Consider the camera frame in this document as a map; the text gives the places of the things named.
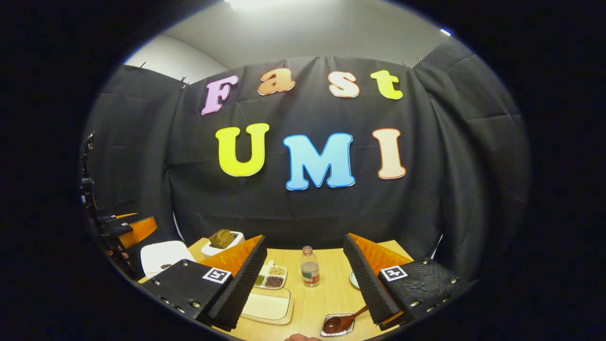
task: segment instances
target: plastic bottle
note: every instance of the plastic bottle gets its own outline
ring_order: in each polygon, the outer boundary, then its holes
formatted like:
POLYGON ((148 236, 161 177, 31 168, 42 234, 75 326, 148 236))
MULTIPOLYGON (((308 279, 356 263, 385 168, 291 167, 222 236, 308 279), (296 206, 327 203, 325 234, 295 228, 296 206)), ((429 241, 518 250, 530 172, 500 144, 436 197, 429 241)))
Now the plastic bottle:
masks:
POLYGON ((301 274, 303 275, 303 284, 314 287, 320 284, 320 265, 318 258, 314 255, 311 246, 303 247, 301 256, 301 274))

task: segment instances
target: wooden spoon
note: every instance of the wooden spoon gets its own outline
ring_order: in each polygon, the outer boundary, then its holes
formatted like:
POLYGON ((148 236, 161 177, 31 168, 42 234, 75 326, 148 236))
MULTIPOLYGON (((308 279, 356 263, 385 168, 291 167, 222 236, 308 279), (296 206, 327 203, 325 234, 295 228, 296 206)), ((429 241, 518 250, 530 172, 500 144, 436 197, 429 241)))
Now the wooden spoon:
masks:
POLYGON ((331 317, 326 322, 324 322, 324 326, 322 327, 322 331, 326 334, 334 334, 340 333, 342 331, 347 330, 354 319, 358 317, 358 315, 362 314, 368 310, 368 306, 364 306, 364 308, 360 309, 357 313, 345 317, 331 317))

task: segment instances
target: black curtain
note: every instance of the black curtain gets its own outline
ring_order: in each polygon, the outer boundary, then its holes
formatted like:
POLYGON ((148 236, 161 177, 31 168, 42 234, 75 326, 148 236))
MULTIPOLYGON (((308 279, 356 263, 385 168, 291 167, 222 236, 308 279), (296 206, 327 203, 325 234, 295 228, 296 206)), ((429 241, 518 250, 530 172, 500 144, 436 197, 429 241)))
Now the black curtain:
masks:
POLYGON ((156 217, 159 232, 145 244, 178 238, 173 211, 188 246, 220 228, 247 238, 264 234, 271 248, 338 248, 352 232, 373 241, 396 239, 418 258, 431 255, 443 234, 436 258, 475 279, 507 245, 525 206, 530 156, 518 108, 498 77, 454 39, 414 69, 369 59, 287 58, 183 89, 177 80, 125 66, 106 89, 89 126, 103 127, 108 140, 105 151, 97 151, 101 159, 91 160, 91 172, 103 179, 97 182, 102 207, 156 217), (261 75, 280 67, 292 71, 294 88, 260 96, 261 75), (379 93, 370 77, 379 70, 399 78, 395 88, 403 98, 379 93), (332 71, 353 73, 361 93, 333 96, 332 71), (239 81, 222 109, 201 115, 206 85, 232 75, 239 81), (247 161, 245 130, 254 123, 270 126, 263 168, 250 177, 227 175, 219 167, 216 131, 240 128, 236 156, 247 161), (402 178, 377 175, 381 154, 371 134, 380 128, 401 132, 402 178), (330 188, 324 180, 319 188, 289 191, 283 139, 304 134, 322 152, 338 132, 353 137, 356 183, 330 188))

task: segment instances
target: bottle label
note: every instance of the bottle label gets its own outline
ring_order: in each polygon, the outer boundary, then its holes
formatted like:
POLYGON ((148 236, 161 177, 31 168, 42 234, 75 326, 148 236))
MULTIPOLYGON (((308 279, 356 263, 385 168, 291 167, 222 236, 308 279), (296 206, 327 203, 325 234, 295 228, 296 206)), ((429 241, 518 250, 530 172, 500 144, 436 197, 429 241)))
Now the bottle label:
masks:
POLYGON ((320 281, 320 269, 313 272, 301 271, 301 274, 303 275, 303 282, 308 284, 314 284, 320 281))

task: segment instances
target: foam letter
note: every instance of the foam letter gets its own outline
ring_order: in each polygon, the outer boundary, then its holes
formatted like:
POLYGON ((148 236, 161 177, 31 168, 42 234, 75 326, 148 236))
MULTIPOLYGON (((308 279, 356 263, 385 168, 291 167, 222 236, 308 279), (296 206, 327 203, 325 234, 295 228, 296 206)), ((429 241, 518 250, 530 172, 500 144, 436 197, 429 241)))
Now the foam letter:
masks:
POLYGON ((259 86, 259 94, 262 96, 271 95, 276 91, 288 91, 295 86, 292 73, 286 68, 269 71, 261 77, 261 81, 263 83, 259 86))
POLYGON ((208 83, 206 85, 208 95, 206 95, 206 105, 202 109, 202 114, 206 115, 221 110, 222 104, 219 103, 219 97, 222 101, 225 101, 229 96, 229 84, 235 85, 236 83, 238 83, 238 76, 236 75, 208 83))
POLYGON ((381 179, 397 179, 406 174, 406 168, 400 163, 399 136, 400 130, 394 128, 377 129, 373 132, 373 137, 379 141, 381 148, 381 179))
POLYGON ((248 162, 236 159, 236 136, 240 135, 237 127, 223 128, 215 137, 219 140, 219 165, 232 177, 249 177, 257 173, 265 163, 265 133, 269 130, 267 123, 255 123, 246 127, 250 134, 251 156, 248 162))
POLYGON ((389 71, 381 70, 375 73, 370 74, 370 78, 374 78, 377 80, 377 85, 379 86, 379 92, 381 95, 391 98, 392 100, 399 100, 404 96, 400 90, 395 90, 393 88, 393 83, 398 83, 398 77, 391 76, 389 71))
POLYGON ((354 83, 356 77, 350 72, 334 71, 328 74, 330 92, 336 97, 354 98, 360 94, 360 88, 354 83))
POLYGON ((356 182, 351 175, 349 165, 349 144, 353 141, 347 133, 330 135, 322 155, 306 135, 291 135, 284 138, 284 145, 290 150, 290 181, 286 188, 300 191, 309 187, 309 181, 303 177, 303 169, 316 187, 322 186, 328 167, 330 178, 326 181, 329 187, 348 187, 356 182))

